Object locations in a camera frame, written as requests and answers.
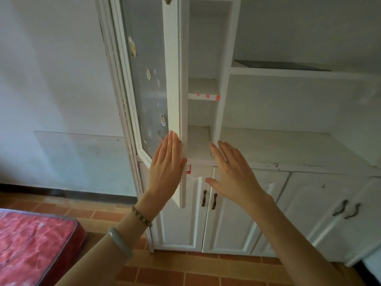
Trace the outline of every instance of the baseboard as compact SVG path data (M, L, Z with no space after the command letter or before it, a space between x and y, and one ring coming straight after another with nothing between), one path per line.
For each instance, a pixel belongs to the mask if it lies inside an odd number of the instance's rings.
M377 280L377 278L368 270L365 264L360 261L356 263L353 268L360 275L361 279L367 286L381 286L381 283Z
M100 194L97 192L69 191L66 189L51 189L48 187L33 187L0 184L0 192L16 192L20 194L36 194L49 197L65 197L68 199L77 199L93 202L108 202L114 204L135 205L138 202L137 197L121 196L113 194Z

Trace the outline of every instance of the mattress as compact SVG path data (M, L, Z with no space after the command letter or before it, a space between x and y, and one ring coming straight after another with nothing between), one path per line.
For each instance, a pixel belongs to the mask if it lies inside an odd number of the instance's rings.
M86 239L78 221L0 209L0 286L53 286Z

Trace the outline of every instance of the tiled floor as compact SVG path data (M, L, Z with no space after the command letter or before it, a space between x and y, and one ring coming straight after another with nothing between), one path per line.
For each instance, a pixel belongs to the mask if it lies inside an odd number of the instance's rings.
M125 205L2 192L0 208L77 218L90 232L83 254L130 212ZM334 266L350 285L365 285L354 269L339 263ZM135 246L134 257L126 262L114 285L285 286L293 282L276 258L158 250L151 254L144 234Z

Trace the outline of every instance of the bangle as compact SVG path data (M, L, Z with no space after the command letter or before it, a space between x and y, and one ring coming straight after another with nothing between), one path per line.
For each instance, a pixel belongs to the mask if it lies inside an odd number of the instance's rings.
M148 221L145 217L143 217L142 214L138 212L134 206L132 206L131 209L135 213L135 215L139 218L140 221L142 221L147 227L152 227L152 223Z
M115 242L115 244L123 251L123 253L125 253L128 258L131 258L132 257L131 250L126 245L126 243L124 243L117 229L115 229L114 227L109 228L108 234L110 235L111 239Z

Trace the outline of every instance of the forearm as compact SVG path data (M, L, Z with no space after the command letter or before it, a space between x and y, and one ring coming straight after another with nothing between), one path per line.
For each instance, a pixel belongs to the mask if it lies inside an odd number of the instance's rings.
M263 232L296 285L346 285L344 278L294 227L272 197L247 211Z
M135 208L149 221L161 210L161 205L149 193L144 194ZM119 235L132 249L146 229L135 213L128 213L116 226ZM105 235L56 284L57 286L103 286L115 280L127 260L126 254Z

